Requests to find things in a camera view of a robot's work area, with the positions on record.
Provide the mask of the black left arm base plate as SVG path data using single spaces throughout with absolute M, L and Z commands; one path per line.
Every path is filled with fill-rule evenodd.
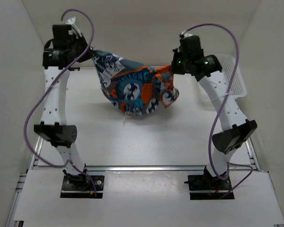
M 104 175 L 71 175 L 63 171 L 61 198 L 102 199 L 105 183 Z

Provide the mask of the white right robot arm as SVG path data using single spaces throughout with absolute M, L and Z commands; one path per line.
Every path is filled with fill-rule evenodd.
M 208 174 L 203 177 L 205 187 L 214 189 L 221 180 L 227 179 L 234 152 L 257 128 L 256 121 L 249 120 L 241 111 L 231 90 L 239 59 L 235 58 L 228 78 L 213 54 L 205 56 L 202 49 L 186 52 L 181 47 L 174 49 L 173 53 L 171 71 L 193 76 L 216 111 L 208 141 L 209 164 L 205 169 Z

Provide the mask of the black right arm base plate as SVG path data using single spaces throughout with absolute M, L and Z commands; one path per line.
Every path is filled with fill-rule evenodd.
M 226 181 L 220 179 L 209 180 L 205 175 L 188 175 L 189 195 L 191 201 L 203 200 L 233 200 L 232 184 L 230 178 Z

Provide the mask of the colourful patterned shorts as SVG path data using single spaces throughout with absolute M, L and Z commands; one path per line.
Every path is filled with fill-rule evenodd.
M 92 53 L 103 94 L 125 115 L 150 114 L 179 97 L 170 65 L 155 68 L 101 50 Z

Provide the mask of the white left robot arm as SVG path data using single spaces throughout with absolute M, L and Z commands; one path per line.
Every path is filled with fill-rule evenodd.
M 89 44 L 82 34 L 55 35 L 45 44 L 45 93 L 41 98 L 44 110 L 40 123 L 34 125 L 34 132 L 60 154 L 64 162 L 60 167 L 79 189 L 87 188 L 93 181 L 76 148 L 77 127 L 67 124 L 65 104 L 71 67 L 89 51 Z

